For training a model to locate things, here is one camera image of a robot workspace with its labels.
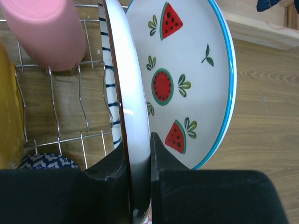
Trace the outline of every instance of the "pink cup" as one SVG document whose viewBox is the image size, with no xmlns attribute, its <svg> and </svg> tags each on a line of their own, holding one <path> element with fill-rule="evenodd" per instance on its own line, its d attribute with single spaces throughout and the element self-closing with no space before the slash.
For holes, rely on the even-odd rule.
<svg viewBox="0 0 299 224">
<path fill-rule="evenodd" d="M 79 63 L 86 38 L 72 0 L 0 0 L 20 45 L 39 66 L 64 71 Z"/>
</svg>

